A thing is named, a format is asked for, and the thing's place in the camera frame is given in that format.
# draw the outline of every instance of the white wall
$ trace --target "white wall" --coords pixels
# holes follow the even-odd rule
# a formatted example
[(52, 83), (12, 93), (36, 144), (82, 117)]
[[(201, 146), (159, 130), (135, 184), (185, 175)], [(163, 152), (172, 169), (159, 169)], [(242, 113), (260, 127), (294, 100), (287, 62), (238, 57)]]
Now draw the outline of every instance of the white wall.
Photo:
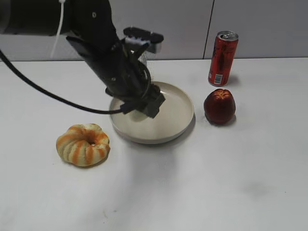
[(308, 0), (215, 0), (205, 58), (217, 32), (233, 30), (238, 58), (308, 57)]
[[(156, 59), (202, 59), (212, 0), (110, 0), (114, 24), (122, 37), (134, 25), (165, 36)], [(11, 60), (49, 60), (54, 38), (0, 35), (0, 48)], [(55, 60), (79, 59), (60, 39)]]

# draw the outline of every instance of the robotic arm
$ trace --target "robotic arm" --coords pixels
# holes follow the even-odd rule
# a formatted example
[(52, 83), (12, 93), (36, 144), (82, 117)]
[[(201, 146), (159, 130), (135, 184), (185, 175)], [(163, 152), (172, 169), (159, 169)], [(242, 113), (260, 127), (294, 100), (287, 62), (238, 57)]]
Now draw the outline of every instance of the robotic arm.
[[(58, 0), (0, 0), (0, 34), (54, 36), (61, 5)], [(138, 61), (157, 52), (164, 37), (130, 27), (120, 40), (108, 0), (66, 0), (61, 34), (107, 86), (106, 93), (124, 102), (122, 112), (137, 109), (154, 118), (165, 101)]]

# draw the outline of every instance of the can label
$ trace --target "can label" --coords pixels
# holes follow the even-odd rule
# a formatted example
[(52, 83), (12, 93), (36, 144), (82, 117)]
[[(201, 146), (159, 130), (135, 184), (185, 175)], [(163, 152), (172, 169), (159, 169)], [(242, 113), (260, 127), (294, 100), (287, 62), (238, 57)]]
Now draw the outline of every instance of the can label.
[(215, 86), (227, 84), (238, 44), (238, 35), (221, 31), (216, 36), (208, 81)]

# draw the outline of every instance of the white cable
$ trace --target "white cable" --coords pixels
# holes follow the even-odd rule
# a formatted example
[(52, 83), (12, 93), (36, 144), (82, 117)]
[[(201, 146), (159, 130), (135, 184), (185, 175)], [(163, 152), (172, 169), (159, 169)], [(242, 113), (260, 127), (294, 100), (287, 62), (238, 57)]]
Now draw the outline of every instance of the white cable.
[(52, 58), (54, 55), (54, 52), (56, 50), (57, 44), (58, 44), (58, 40), (60, 37), (60, 33), (61, 33), (61, 29), (62, 29), (62, 25), (63, 25), (63, 18), (64, 18), (64, 3), (66, 0), (59, 0), (59, 3), (61, 4), (61, 14), (60, 14), (60, 22), (59, 22), (59, 27), (58, 27), (58, 31), (57, 31), (57, 35), (56, 35), (56, 41), (54, 42), (50, 57)]

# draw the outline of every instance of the black cable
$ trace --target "black cable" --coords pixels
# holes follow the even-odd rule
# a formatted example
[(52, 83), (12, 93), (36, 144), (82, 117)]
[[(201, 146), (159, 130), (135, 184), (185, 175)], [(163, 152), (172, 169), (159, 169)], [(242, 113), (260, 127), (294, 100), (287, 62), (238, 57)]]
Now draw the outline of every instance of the black cable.
[(143, 95), (141, 96), (141, 99), (143, 99), (143, 98), (147, 95), (147, 93), (148, 93), (148, 91), (149, 91), (149, 89), (150, 89), (152, 80), (151, 80), (151, 74), (150, 74), (148, 68), (147, 68), (142, 62), (139, 62), (139, 68), (140, 68), (142, 71), (145, 72), (145, 74), (146, 74), (146, 76), (147, 76), (147, 80), (148, 80), (148, 81), (147, 81), (147, 85), (146, 85), (146, 89), (145, 89)]
[[(39, 92), (55, 99), (58, 100), (62, 103), (65, 103), (67, 105), (70, 105), (74, 108), (86, 111), (86, 112), (91, 112), (91, 113), (96, 113), (96, 114), (103, 114), (103, 115), (113, 115), (113, 114), (118, 114), (118, 113), (122, 113), (123, 109), (118, 109), (118, 110), (113, 110), (113, 111), (102, 111), (102, 110), (96, 110), (96, 109), (92, 109), (92, 108), (88, 108), (88, 107), (84, 107), (81, 106), (79, 104), (70, 102), (66, 99), (63, 99), (47, 90), (45, 90), (44, 88), (40, 87), (39, 85), (35, 84), (34, 82), (32, 82), (30, 79), (28, 79), (26, 76), (24, 76), (12, 63), (11, 61), (4, 55), (4, 53), (0, 50), (0, 58), (2, 59), (2, 61), (4, 62), (4, 64), (7, 65), (7, 67), (14, 73), (16, 74), (22, 81), (24, 81), (25, 83), (27, 83), (28, 85), (32, 86), (34, 89), (38, 90)], [(141, 99), (143, 99), (145, 97), (145, 95), (147, 94), (150, 84), (151, 84), (151, 75), (150, 72), (148, 71), (148, 69), (145, 67), (144, 64), (140, 63), (142, 70), (145, 71), (147, 78), (148, 78), (148, 83), (147, 83), (147, 88), (143, 94), (143, 96), (141, 97)], [(133, 111), (135, 108), (129, 108), (126, 109), (126, 113)]]

